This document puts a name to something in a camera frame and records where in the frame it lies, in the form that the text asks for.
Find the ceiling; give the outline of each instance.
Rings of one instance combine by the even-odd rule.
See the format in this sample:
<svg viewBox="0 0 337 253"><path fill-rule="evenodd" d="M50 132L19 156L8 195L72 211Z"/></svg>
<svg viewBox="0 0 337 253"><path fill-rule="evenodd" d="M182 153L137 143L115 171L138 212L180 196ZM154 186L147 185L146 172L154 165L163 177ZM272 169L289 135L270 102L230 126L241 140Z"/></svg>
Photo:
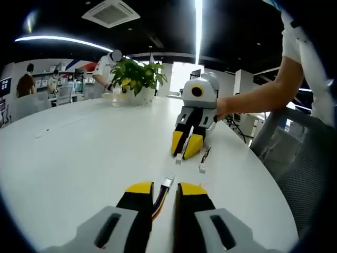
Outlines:
<svg viewBox="0 0 337 253"><path fill-rule="evenodd" d="M124 0L141 18L110 29L81 18L101 1L35 0L24 1L19 8L16 2L7 1L3 9L8 12L1 21L11 25L4 28L1 65L43 58L98 61L106 54L106 51L71 42L40 40L13 43L14 39L29 35L24 23L32 12L36 14L36 23L32 26L31 35L76 38L119 49L127 55L150 51L195 55L194 0ZM200 64L219 71L244 69L251 73L280 65L283 24L277 10L261 0L203 2ZM195 58L175 55L158 60L194 62ZM273 79L275 74L267 75ZM262 84L265 81L256 77L255 82Z"/></svg>

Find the window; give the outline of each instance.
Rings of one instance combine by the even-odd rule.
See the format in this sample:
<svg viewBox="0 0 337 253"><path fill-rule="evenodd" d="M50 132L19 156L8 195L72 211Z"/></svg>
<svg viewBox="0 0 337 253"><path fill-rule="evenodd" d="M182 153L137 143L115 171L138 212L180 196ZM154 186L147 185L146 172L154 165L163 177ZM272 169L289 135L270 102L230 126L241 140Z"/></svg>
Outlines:
<svg viewBox="0 0 337 253"><path fill-rule="evenodd" d="M185 62L174 62L172 67L170 91L179 92L179 90L183 89L185 83L190 79L191 72L200 69L201 73L204 73L204 66L202 65L195 65Z"/></svg>

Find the monitor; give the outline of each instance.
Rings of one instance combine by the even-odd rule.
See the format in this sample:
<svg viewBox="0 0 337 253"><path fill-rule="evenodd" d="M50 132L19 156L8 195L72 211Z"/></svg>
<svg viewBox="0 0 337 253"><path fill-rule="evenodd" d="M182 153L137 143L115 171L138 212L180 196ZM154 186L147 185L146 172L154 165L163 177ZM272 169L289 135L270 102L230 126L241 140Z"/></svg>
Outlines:
<svg viewBox="0 0 337 253"><path fill-rule="evenodd" d="M10 94L12 77L6 77L0 80L0 98Z"/></svg>

